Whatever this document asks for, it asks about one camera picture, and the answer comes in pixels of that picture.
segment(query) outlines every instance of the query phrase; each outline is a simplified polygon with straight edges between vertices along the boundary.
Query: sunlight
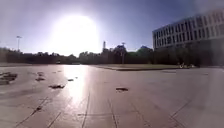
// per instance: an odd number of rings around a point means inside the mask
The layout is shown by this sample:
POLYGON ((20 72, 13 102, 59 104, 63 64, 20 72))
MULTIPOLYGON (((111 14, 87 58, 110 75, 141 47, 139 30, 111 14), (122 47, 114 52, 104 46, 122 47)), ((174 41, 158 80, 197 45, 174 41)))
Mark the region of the sunlight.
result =
POLYGON ((85 97, 85 68, 66 65, 64 67, 64 76, 67 79, 73 79, 67 83, 68 95, 72 97, 72 105, 79 104, 85 97))
POLYGON ((95 23, 86 16, 67 15, 58 20, 52 30, 51 47, 62 54, 98 52, 99 35, 95 23))

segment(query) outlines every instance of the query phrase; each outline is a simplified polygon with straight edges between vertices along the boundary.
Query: building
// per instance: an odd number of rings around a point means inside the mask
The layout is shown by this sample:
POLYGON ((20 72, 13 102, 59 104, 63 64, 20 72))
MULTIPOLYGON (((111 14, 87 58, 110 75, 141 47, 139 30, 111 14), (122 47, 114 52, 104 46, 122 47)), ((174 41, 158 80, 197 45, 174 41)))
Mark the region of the building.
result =
POLYGON ((224 37, 224 9, 195 15, 153 31, 154 49, 224 37))

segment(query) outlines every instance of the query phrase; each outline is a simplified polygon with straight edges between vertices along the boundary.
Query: grass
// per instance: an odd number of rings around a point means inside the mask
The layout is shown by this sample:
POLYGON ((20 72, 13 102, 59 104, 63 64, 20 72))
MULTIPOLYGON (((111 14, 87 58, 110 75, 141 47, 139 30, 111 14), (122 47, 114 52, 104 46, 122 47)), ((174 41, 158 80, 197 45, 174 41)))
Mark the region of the grass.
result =
POLYGON ((123 68, 123 69, 176 69, 178 65, 162 65, 162 64, 108 64, 100 65, 108 68, 123 68))

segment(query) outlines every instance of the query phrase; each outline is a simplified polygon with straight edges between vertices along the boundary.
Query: sky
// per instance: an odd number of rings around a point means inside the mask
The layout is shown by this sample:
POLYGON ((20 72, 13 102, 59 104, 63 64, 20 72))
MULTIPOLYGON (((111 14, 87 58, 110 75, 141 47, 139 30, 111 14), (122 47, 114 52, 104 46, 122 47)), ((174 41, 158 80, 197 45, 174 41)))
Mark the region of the sky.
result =
POLYGON ((77 56, 85 50, 101 52, 103 41, 106 41, 107 48, 114 48, 122 42, 129 51, 142 45, 152 48, 153 30, 216 8, 224 8, 224 1, 0 0, 0 47, 16 50, 16 36, 21 36, 19 48, 27 53, 57 52, 77 56), (88 43, 78 43, 77 40, 53 42, 52 38, 58 40, 59 37, 52 34, 60 30, 54 29, 55 24, 71 15, 90 20, 88 23, 94 24, 97 40, 89 41, 92 40, 90 33, 82 37, 88 43))

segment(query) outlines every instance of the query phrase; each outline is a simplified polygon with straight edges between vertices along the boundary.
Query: tree line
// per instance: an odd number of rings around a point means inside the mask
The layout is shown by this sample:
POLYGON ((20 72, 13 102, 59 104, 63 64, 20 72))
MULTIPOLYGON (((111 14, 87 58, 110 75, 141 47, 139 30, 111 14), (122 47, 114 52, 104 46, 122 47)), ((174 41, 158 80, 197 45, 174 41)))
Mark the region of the tree line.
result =
POLYGON ((166 48, 151 49, 141 46, 137 51, 127 51, 125 46, 103 49, 101 53, 82 52, 78 57, 57 53, 22 53, 18 50, 0 48, 0 62, 30 64, 185 64, 224 65, 222 40, 180 44, 166 48))

